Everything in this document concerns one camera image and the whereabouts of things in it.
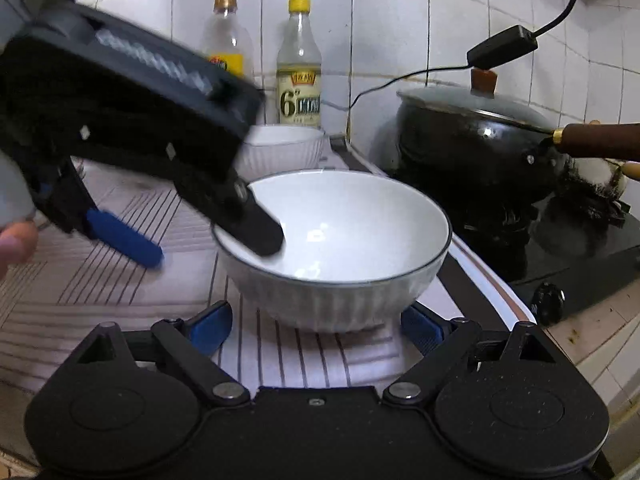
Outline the person's left hand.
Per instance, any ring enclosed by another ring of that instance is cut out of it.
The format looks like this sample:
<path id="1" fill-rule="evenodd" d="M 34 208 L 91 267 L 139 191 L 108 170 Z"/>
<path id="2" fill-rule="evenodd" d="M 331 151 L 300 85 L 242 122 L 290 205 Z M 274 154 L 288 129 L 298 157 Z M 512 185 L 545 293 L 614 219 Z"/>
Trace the person's left hand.
<path id="1" fill-rule="evenodd" d="M 36 251 L 39 232 L 35 222 L 23 220 L 9 224 L 0 236 L 0 280 L 10 266 L 27 261 Z"/>

